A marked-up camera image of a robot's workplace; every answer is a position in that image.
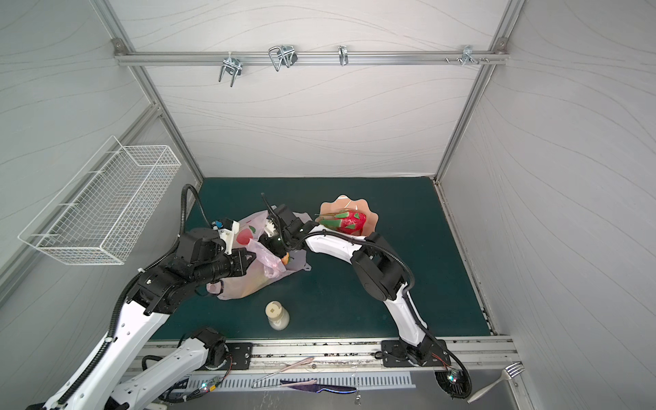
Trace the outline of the pink plastic bag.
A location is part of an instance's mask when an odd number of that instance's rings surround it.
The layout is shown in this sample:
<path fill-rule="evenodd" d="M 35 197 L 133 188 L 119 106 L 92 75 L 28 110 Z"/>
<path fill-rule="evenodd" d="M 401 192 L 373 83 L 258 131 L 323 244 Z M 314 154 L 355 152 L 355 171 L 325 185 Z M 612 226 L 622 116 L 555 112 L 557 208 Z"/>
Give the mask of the pink plastic bag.
<path fill-rule="evenodd" d="M 268 217 L 267 211 L 254 213 L 239 221 L 240 231 L 233 249 L 247 249 L 256 253 L 254 261 L 246 275 L 242 277 L 222 278 L 218 282 L 206 285 L 206 291 L 222 301 L 241 299 L 258 292 L 282 278 L 300 271 L 310 271 L 307 252 L 297 250 L 290 252 L 290 263 L 285 266 L 279 256 L 275 256 L 258 242 L 263 234 Z"/>

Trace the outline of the red dragon fruit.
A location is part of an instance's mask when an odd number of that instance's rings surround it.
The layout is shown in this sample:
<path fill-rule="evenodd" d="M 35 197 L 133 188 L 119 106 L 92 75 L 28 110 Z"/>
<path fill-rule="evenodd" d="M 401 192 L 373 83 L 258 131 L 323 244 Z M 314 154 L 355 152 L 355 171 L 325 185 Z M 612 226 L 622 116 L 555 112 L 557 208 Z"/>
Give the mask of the red dragon fruit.
<path fill-rule="evenodd" d="M 319 215 L 317 222 L 327 229 L 348 235 L 362 235 L 367 216 L 354 209 L 341 209 L 337 212 Z"/>

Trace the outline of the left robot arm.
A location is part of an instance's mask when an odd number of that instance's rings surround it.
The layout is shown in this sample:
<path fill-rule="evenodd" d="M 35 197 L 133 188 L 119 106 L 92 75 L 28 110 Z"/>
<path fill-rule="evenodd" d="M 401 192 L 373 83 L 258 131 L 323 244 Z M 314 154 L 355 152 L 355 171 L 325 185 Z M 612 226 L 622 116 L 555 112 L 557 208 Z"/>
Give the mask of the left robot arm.
<path fill-rule="evenodd" d="M 174 353 L 123 381 L 128 367 L 154 333 L 205 285 L 246 275 L 256 255 L 234 249 L 237 222 L 208 221 L 186 230 L 187 196 L 181 192 L 179 233 L 167 253 L 140 270 L 121 292 L 109 326 L 93 352 L 58 392 L 37 409 L 144 409 L 191 372 L 232 364 L 225 337 L 212 328 L 191 333 Z"/>

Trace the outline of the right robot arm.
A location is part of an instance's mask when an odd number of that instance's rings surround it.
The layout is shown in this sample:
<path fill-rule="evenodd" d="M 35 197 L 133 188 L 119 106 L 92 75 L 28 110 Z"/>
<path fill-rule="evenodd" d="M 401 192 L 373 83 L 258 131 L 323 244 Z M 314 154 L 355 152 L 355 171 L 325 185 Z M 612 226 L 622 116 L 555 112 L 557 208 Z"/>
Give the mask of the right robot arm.
<path fill-rule="evenodd" d="M 267 249 L 273 253 L 308 250 L 345 261 L 352 266 L 367 294 L 384 303 L 396 323 L 399 342 L 396 348 L 381 350 L 380 360 L 392 358 L 412 367 L 437 360 L 443 367 L 437 378 L 439 387 L 453 399 L 470 398 L 470 372 L 420 317 L 410 294 L 416 284 L 415 276 L 381 235 L 373 232 L 355 236 L 314 220 L 303 222 L 286 205 L 273 207 L 265 194 L 261 198 L 266 206 L 266 220 L 273 225 L 260 238 Z"/>

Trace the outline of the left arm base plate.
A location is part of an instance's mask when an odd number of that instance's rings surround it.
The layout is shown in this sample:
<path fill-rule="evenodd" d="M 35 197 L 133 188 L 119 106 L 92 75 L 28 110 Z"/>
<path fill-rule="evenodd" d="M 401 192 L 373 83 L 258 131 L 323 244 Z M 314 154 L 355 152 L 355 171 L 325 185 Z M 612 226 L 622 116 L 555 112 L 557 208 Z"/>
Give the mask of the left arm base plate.
<path fill-rule="evenodd" d="M 222 343 L 216 345 L 208 351 L 208 357 L 202 370 L 248 370 L 253 347 L 253 343 Z"/>

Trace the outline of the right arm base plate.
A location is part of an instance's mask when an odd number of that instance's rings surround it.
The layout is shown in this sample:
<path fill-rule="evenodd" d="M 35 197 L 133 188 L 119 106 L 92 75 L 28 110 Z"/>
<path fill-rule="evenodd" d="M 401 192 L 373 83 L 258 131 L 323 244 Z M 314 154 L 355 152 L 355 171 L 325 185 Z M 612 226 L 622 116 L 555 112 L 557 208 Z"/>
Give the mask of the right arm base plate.
<path fill-rule="evenodd" d="M 427 338 L 418 347 L 401 339 L 384 340 L 374 358 L 381 360 L 386 368 L 452 366 L 446 345 L 440 339 L 435 343 Z"/>

